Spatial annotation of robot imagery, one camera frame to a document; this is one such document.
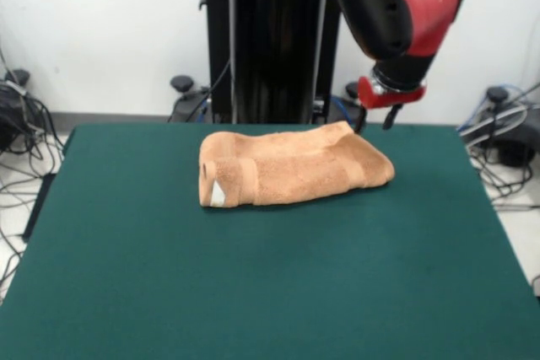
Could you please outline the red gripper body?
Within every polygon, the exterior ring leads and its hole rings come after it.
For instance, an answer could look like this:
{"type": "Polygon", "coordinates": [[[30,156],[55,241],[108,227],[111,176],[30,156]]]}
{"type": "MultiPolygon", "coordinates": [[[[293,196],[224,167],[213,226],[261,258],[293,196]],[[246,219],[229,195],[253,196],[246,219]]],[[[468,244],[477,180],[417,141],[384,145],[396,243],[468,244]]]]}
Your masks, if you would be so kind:
{"type": "Polygon", "coordinates": [[[415,103],[421,100],[425,93],[425,86],[411,91],[397,91],[383,86],[371,77],[361,77],[358,81],[359,102],[367,110],[415,103]]]}

